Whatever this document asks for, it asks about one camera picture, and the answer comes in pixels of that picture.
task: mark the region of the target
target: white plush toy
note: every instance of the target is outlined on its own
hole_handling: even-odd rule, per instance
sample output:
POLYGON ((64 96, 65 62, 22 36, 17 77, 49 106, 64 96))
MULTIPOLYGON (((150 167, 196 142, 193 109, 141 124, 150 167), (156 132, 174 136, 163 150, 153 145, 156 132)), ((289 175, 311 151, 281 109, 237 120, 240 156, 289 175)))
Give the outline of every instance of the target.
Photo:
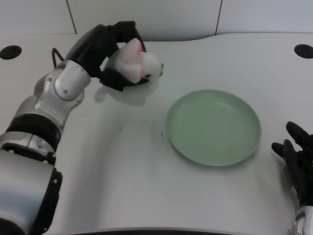
POLYGON ((132 83, 137 83, 142 78, 157 78, 163 74, 163 64, 154 55, 142 51, 141 42, 137 38, 116 51, 109 58, 106 67, 119 72, 132 83))

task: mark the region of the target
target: robotic hand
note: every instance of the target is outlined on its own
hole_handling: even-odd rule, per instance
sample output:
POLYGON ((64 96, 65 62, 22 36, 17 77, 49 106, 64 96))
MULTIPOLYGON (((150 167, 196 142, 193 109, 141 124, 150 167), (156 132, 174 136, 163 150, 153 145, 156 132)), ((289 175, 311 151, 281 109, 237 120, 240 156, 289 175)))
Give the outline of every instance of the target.
POLYGON ((296 152, 289 140, 273 143, 272 149, 286 163, 284 172, 297 191, 300 209, 296 222, 289 228, 290 235, 313 235, 313 135, 309 135, 293 122, 286 129, 302 151, 296 152))
POLYGON ((138 57, 142 53, 146 49, 134 22, 98 25, 73 46, 65 60, 56 49, 52 51, 55 69, 37 82, 34 94, 20 105, 0 136, 1 235, 41 235, 49 229, 62 183, 55 152, 70 111, 82 102, 90 77, 118 91, 148 82, 150 76, 144 71, 153 64, 160 72, 161 64, 151 55, 148 60, 153 62, 148 63, 148 53, 138 57), (133 47, 128 46, 123 58, 117 43, 131 40, 137 45, 136 63, 125 67, 124 62, 132 60, 133 47), (58 65, 55 53, 62 60, 58 65), (111 66, 101 71, 106 57, 111 66))

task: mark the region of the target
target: black cable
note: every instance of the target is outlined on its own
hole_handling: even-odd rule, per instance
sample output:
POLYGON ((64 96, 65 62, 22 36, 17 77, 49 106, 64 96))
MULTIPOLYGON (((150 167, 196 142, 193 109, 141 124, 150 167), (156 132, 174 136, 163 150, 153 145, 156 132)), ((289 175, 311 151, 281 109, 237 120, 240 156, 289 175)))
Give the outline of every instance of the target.
POLYGON ((52 48, 52 60, 53 60, 53 66, 57 67, 57 62, 55 60, 55 54, 57 54, 57 56, 59 57, 59 59, 61 61, 64 61, 64 58, 62 57, 62 55, 59 53, 59 51, 57 50, 57 48, 52 48))

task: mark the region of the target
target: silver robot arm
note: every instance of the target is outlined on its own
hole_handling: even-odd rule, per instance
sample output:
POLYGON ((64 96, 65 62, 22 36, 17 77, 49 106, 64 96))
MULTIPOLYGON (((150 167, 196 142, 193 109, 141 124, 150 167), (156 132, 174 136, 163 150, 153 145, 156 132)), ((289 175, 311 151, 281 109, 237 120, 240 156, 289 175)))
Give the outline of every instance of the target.
POLYGON ((37 82, 34 95, 0 136, 1 231, 29 235, 49 228, 62 182, 54 168, 55 151, 67 117, 82 102, 89 83, 80 65, 63 61, 37 82))
POLYGON ((100 70, 105 58, 119 50, 117 43, 133 38, 145 51, 134 22, 100 24, 77 41, 66 60, 52 50, 55 69, 37 82, 0 136, 0 235, 41 235, 49 229, 62 183, 55 153, 90 78, 118 91, 148 82, 142 78, 134 84, 114 70, 100 70), (55 53, 62 60, 59 65, 55 53))

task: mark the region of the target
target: table surface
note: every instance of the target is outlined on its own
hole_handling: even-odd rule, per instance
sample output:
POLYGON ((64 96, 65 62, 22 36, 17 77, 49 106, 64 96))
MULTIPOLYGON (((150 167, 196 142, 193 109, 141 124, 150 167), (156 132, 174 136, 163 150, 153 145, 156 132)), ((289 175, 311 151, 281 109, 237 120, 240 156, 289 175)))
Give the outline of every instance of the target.
MULTIPOLYGON (((0 37, 22 47, 0 61, 0 131, 37 80, 80 35, 0 37)), ((271 143, 289 138, 293 121, 313 133, 313 60, 297 56, 313 34, 225 34, 187 42, 147 42, 165 64, 158 85, 123 93, 96 78, 70 114, 57 150, 60 199, 46 234, 124 228, 182 228, 231 234, 285 234, 297 200, 271 143), (165 131, 177 99, 196 90, 237 95, 262 124, 259 151, 229 167, 206 167, 178 154, 165 131)))

